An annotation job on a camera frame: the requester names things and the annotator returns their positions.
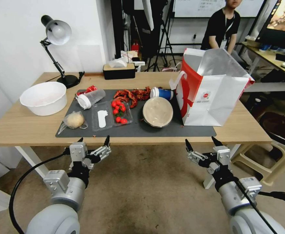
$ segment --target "clear plastic tray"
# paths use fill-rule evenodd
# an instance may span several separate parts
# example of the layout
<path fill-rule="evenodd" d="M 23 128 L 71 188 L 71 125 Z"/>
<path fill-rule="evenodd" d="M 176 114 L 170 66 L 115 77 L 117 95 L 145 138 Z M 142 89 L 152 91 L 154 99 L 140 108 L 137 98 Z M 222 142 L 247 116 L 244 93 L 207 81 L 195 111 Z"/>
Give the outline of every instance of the clear plastic tray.
<path fill-rule="evenodd" d="M 107 111 L 108 115 L 105 117 L 106 126 L 99 127 L 98 111 Z M 91 124 L 94 132 L 106 130 L 113 127 L 114 119 L 112 114 L 111 103 L 109 101 L 96 103 L 91 107 Z"/>
<path fill-rule="evenodd" d="M 113 107 L 111 106 L 111 103 L 113 102 L 113 100 L 110 101 L 110 108 L 111 108 L 111 112 L 113 110 Z M 122 102 L 125 106 L 125 112 L 123 113 L 123 116 L 120 116 L 122 119 L 125 118 L 127 119 L 127 123 L 126 124 L 130 124 L 131 122 L 133 122 L 133 116 L 132 116 L 132 112 L 130 111 L 130 107 L 129 107 L 129 104 L 127 102 Z M 117 123 L 115 121 L 116 119 L 116 116 L 113 115 L 113 123 L 114 123 L 114 126 L 117 127 L 117 126 L 121 126 L 122 124 L 121 123 Z"/>

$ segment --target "desk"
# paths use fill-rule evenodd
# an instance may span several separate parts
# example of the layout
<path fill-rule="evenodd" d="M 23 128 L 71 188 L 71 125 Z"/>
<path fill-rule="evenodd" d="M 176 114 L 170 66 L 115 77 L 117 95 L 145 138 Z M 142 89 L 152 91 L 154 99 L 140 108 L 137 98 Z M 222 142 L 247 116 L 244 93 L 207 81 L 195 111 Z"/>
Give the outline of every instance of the desk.
<path fill-rule="evenodd" d="M 284 63 L 283 61 L 276 60 L 276 53 L 273 51 L 267 50 L 265 52 L 260 52 L 258 48 L 247 45 L 247 42 L 243 42 L 242 45 L 253 54 L 256 55 L 253 63 L 251 64 L 248 73 L 251 75 L 260 59 L 270 63 L 278 70 L 282 70 L 285 73 L 285 68 L 281 65 Z M 249 87 L 246 92 L 264 92 L 264 91 L 285 91 L 285 83 L 255 83 L 251 87 Z"/>
<path fill-rule="evenodd" d="M 55 77 L 57 73 L 43 73 L 34 83 L 38 84 Z M 134 79 L 105 80 L 103 76 L 83 77 L 79 85 L 67 90 L 68 104 L 56 114 L 37 116 L 17 101 L 12 108 L 0 119 L 0 146 L 15 146 L 23 157 L 34 166 L 41 162 L 31 149 L 31 146 L 69 146 L 79 138 L 56 138 L 56 131 L 65 116 L 75 93 L 91 85 L 103 89 L 133 89 L 159 87 L 169 88 L 171 77 L 176 78 L 177 72 L 138 72 Z M 229 145 L 269 143 L 270 137 L 251 116 L 240 101 L 223 127 L 215 127 L 216 138 Z M 210 137 L 188 137 L 193 144 L 211 144 Z M 104 138 L 87 137 L 84 141 L 88 146 L 99 146 Z M 112 137 L 111 145 L 159 145 L 185 144 L 185 137 Z M 44 177 L 48 169 L 43 165 L 36 170 Z"/>

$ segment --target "black t-shirt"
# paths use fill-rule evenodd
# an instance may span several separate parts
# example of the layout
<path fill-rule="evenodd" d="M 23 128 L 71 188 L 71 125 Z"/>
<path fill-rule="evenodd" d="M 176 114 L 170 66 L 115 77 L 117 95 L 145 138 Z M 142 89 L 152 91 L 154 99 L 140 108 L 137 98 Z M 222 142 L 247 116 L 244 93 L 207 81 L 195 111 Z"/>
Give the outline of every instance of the black t-shirt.
<path fill-rule="evenodd" d="M 216 11 L 209 19 L 208 27 L 207 30 L 205 31 L 201 49 L 203 50 L 211 49 L 211 46 L 209 44 L 209 36 L 216 36 L 216 42 L 218 46 L 221 46 L 227 28 L 231 25 L 232 22 L 234 22 L 231 28 L 226 32 L 226 39 L 228 43 L 228 39 L 230 38 L 230 36 L 238 32 L 240 24 L 239 13 L 235 11 L 234 16 L 235 17 L 233 17 L 232 19 L 227 19 L 227 24 L 225 27 L 225 14 L 223 13 L 223 10 L 220 9 Z"/>

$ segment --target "white card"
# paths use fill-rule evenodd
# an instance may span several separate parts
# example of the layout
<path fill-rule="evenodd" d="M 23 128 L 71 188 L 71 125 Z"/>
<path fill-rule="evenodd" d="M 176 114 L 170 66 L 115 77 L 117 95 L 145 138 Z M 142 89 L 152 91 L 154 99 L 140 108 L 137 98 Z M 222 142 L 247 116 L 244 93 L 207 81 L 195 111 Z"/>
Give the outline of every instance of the white card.
<path fill-rule="evenodd" d="M 220 46 L 220 49 L 224 49 L 225 46 L 227 44 L 227 40 L 222 40 L 222 43 L 221 43 L 221 46 Z"/>

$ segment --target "lanyard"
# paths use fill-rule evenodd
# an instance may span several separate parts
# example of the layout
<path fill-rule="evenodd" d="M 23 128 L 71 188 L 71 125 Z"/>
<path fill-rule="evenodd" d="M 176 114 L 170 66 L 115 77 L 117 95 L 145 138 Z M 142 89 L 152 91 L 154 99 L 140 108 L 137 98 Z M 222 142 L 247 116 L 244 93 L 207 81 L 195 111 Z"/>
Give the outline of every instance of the lanyard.
<path fill-rule="evenodd" d="M 224 34 L 224 40 L 226 40 L 226 33 L 228 32 L 228 30 L 231 28 L 231 26 L 233 26 L 234 24 L 234 21 L 235 21 L 235 13 L 234 13 L 234 20 L 233 22 L 231 23 L 231 25 L 227 28 L 225 34 Z M 225 15 L 225 28 L 226 28 L 226 25 L 227 25 L 227 18 L 226 18 L 226 15 Z"/>

